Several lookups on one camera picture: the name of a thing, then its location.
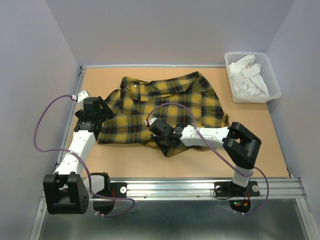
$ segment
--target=plaid shirt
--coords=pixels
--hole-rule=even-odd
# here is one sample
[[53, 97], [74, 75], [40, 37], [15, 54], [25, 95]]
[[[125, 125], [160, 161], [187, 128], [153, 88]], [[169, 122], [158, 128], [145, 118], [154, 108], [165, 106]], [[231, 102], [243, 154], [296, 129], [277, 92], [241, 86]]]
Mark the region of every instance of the plaid shirt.
[[[98, 137], [99, 144], [142, 143], [157, 148], [151, 140], [151, 132], [145, 120], [156, 106], [164, 103], [178, 103], [194, 114], [197, 127], [220, 128], [229, 125], [216, 92], [199, 72], [167, 80], [146, 82], [131, 77], [122, 79], [120, 89], [114, 90], [106, 103], [115, 117], [103, 123]], [[177, 105], [166, 105], [157, 109], [152, 117], [159, 118], [175, 127], [176, 124], [192, 125], [188, 111]], [[167, 156], [187, 150], [182, 142], [170, 147]]]

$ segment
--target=crumpled white fabric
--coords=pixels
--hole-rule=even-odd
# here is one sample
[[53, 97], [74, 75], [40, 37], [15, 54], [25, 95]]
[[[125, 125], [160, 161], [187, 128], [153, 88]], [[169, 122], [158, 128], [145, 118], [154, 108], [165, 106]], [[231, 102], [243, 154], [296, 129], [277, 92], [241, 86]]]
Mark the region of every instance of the crumpled white fabric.
[[234, 92], [239, 96], [267, 97], [268, 88], [260, 75], [260, 64], [254, 64], [254, 55], [248, 55], [229, 65]]

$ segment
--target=table top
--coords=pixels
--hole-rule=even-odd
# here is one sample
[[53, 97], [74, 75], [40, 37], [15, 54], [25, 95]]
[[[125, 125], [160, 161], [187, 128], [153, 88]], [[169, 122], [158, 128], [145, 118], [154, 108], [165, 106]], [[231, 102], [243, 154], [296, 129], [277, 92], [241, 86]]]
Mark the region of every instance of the table top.
[[[105, 99], [113, 90], [120, 88], [123, 77], [154, 81], [195, 71], [199, 71], [210, 82], [223, 111], [230, 116], [230, 123], [242, 123], [261, 139], [262, 145], [255, 165], [267, 177], [288, 177], [267, 104], [234, 103], [225, 68], [88, 68], [82, 90], [87, 90], [92, 97], [101, 96]], [[218, 152], [232, 162], [223, 149], [218, 149]], [[175, 156], [165, 157], [160, 150], [139, 143], [96, 143], [86, 164], [91, 173], [107, 172], [112, 178], [219, 178], [232, 177], [234, 174], [234, 171], [208, 148], [191, 148]], [[257, 171], [254, 177], [261, 175]]]

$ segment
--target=purple cable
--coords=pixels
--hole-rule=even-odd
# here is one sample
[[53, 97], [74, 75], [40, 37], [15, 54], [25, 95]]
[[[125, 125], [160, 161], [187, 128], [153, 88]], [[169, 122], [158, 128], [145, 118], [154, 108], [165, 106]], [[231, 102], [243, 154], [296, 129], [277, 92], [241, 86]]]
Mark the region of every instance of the purple cable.
[[[204, 138], [204, 136], [202, 136], [202, 134], [198, 131], [198, 128], [197, 128], [197, 122], [196, 122], [196, 117], [195, 115], [191, 112], [191, 110], [189, 108], [187, 108], [186, 106], [182, 105], [182, 104], [179, 104], [179, 103], [174, 103], [174, 102], [168, 102], [168, 103], [163, 103], [157, 107], [155, 107], [147, 116], [146, 116], [146, 122], [147, 124], [149, 125], [149, 117], [151, 116], [151, 114], [158, 108], [161, 108], [162, 106], [166, 106], [166, 105], [177, 105], [179, 107], [182, 107], [182, 108], [185, 108], [189, 113], [190, 115], [192, 116], [193, 118], [193, 127], [194, 129], [196, 130], [196, 132], [198, 133], [198, 135], [200, 136], [200, 138], [203, 140], [203, 142], [219, 157], [221, 158], [230, 168], [232, 168], [234, 171], [236, 171], [238, 174], [240, 174], [241, 176], [244, 176], [244, 177], [251, 177], [253, 175], [252, 174], [244, 174], [242, 173], [241, 171], [239, 171], [238, 169], [236, 169], [234, 166], [232, 166], [232, 164], [230, 162], [228, 162], [220, 153], [217, 152], [217, 150], [215, 150], [209, 142], [207, 142], [207, 140]], [[266, 196], [265, 196], [265, 200], [263, 202], [263, 204], [258, 207], [256, 210], [254, 211], [251, 211], [251, 212], [247, 212], [247, 213], [243, 213], [243, 215], [251, 215], [251, 214], [254, 214], [256, 212], [258, 212], [259, 210], [261, 210], [264, 205], [266, 204], [268, 198], [269, 198], [269, 182], [268, 182], [268, 179], [266, 177], [266, 175], [258, 168], [258, 167], [254, 167], [255, 169], [257, 169], [261, 174], [262, 176], [264, 177], [265, 179], [265, 183], [266, 183]]]
[[75, 152], [70, 152], [69, 149], [66, 149], [66, 148], [49, 148], [49, 149], [46, 149], [46, 150], [43, 150], [41, 149], [40, 147], [38, 147], [37, 145], [37, 132], [38, 132], [38, 129], [39, 129], [39, 125], [42, 121], [42, 119], [44, 118], [46, 112], [48, 111], [48, 109], [51, 107], [51, 105], [56, 102], [57, 100], [59, 99], [62, 99], [62, 98], [70, 98], [71, 100], [72, 99], [72, 95], [62, 95], [62, 96], [59, 96], [57, 98], [55, 98], [54, 100], [52, 100], [48, 106], [44, 109], [43, 113], [41, 114], [36, 126], [35, 126], [35, 130], [34, 130], [34, 134], [33, 134], [33, 145], [35, 147], [35, 149], [37, 149], [39, 152], [42, 152], [42, 153], [47, 153], [47, 152], [52, 152], [52, 151], [63, 151], [63, 152], [66, 152], [66, 153], [70, 153], [72, 154], [73, 156], [75, 156], [78, 161], [81, 163], [81, 165], [83, 166], [87, 176], [88, 176], [88, 180], [89, 180], [89, 190], [90, 192], [97, 198], [101, 198], [101, 199], [108, 199], [108, 200], [130, 200], [132, 201], [132, 205], [125, 211], [123, 212], [120, 212], [120, 213], [117, 213], [117, 214], [114, 214], [114, 215], [106, 215], [106, 214], [101, 214], [99, 212], [96, 212], [97, 215], [99, 216], [102, 216], [104, 218], [112, 218], [112, 217], [117, 217], [117, 216], [120, 216], [122, 214], [125, 214], [126, 212], [130, 211], [136, 204], [136, 201], [132, 198], [129, 198], [129, 197], [124, 197], [124, 198], [117, 198], [117, 197], [108, 197], [108, 196], [102, 196], [102, 195], [99, 195], [99, 194], [96, 194], [92, 191], [92, 180], [91, 180], [91, 175], [90, 175], [90, 171], [88, 169], [88, 167], [86, 166], [85, 162], [81, 159], [81, 157], [76, 154]]

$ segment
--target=purple hose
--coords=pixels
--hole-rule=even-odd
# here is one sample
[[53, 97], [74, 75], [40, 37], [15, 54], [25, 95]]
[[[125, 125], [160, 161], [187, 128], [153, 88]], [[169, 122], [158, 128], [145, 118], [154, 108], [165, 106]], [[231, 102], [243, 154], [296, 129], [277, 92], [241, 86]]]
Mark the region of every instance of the purple hose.
[[[166, 105], [177, 105], [179, 107], [182, 107], [182, 108], [185, 108], [189, 113], [190, 115], [192, 116], [192, 119], [193, 119], [193, 126], [194, 126], [194, 129], [196, 130], [196, 132], [198, 133], [198, 135], [200, 136], [200, 138], [203, 140], [203, 142], [219, 157], [221, 158], [230, 168], [232, 168], [234, 171], [236, 171], [238, 174], [240, 174], [241, 176], [244, 176], [244, 177], [251, 177], [253, 175], [252, 174], [244, 174], [242, 173], [241, 171], [239, 171], [238, 169], [236, 169], [230, 162], [228, 162], [220, 153], [217, 152], [217, 150], [215, 150], [209, 142], [207, 142], [207, 140], [204, 138], [204, 136], [202, 136], [202, 134], [198, 131], [198, 128], [197, 128], [197, 122], [196, 122], [196, 117], [195, 115], [191, 112], [191, 110], [189, 108], [187, 108], [186, 106], [182, 105], [182, 104], [179, 104], [179, 103], [163, 103], [157, 107], [155, 107], [147, 116], [146, 116], [146, 122], [147, 124], [149, 125], [149, 117], [151, 116], [151, 114], [158, 108], [161, 108], [162, 106], [166, 106]], [[265, 179], [265, 183], [266, 183], [266, 196], [265, 196], [265, 200], [263, 202], [263, 204], [258, 207], [256, 210], [254, 211], [251, 211], [251, 212], [247, 212], [247, 213], [243, 213], [243, 215], [251, 215], [251, 214], [254, 214], [256, 212], [258, 212], [259, 210], [261, 210], [264, 205], [266, 204], [268, 198], [269, 198], [269, 182], [268, 182], [268, 179], [266, 177], [266, 175], [258, 168], [258, 167], [254, 167], [255, 169], [257, 169], [261, 174], [262, 176], [264, 177]]]
[[36, 126], [35, 126], [35, 130], [34, 130], [34, 134], [33, 134], [33, 145], [35, 147], [35, 149], [37, 149], [39, 152], [42, 152], [42, 153], [47, 153], [47, 152], [52, 152], [52, 151], [63, 151], [63, 152], [66, 152], [66, 153], [70, 153], [72, 154], [73, 156], [75, 156], [78, 161], [81, 163], [81, 165], [83, 166], [87, 176], [88, 176], [88, 180], [89, 180], [89, 190], [90, 192], [97, 198], [101, 198], [101, 199], [108, 199], [108, 200], [130, 200], [132, 201], [132, 205], [125, 211], [123, 212], [120, 212], [120, 213], [117, 213], [117, 214], [114, 214], [114, 215], [106, 215], [106, 214], [101, 214], [99, 212], [96, 212], [97, 215], [99, 216], [102, 216], [104, 218], [111, 218], [111, 217], [117, 217], [117, 216], [120, 216], [122, 214], [125, 214], [126, 212], [130, 211], [136, 204], [136, 201], [132, 198], [129, 198], [129, 197], [124, 197], [124, 198], [117, 198], [117, 197], [108, 197], [108, 196], [102, 196], [102, 195], [98, 195], [96, 193], [94, 193], [92, 191], [92, 180], [91, 180], [91, 175], [90, 175], [90, 171], [88, 169], [88, 167], [86, 166], [85, 162], [81, 159], [81, 157], [74, 153], [74, 152], [70, 152], [69, 149], [66, 149], [66, 148], [50, 148], [50, 149], [46, 149], [46, 150], [43, 150], [41, 149], [40, 147], [38, 147], [37, 145], [37, 132], [38, 132], [38, 129], [39, 129], [39, 125], [42, 121], [42, 119], [44, 118], [46, 112], [48, 111], [48, 109], [51, 107], [51, 105], [56, 102], [57, 100], [59, 99], [62, 99], [62, 98], [70, 98], [72, 100], [72, 96], [71, 95], [62, 95], [62, 96], [59, 96], [57, 98], [55, 98], [54, 100], [52, 100], [49, 105], [44, 109], [43, 113], [41, 114]]

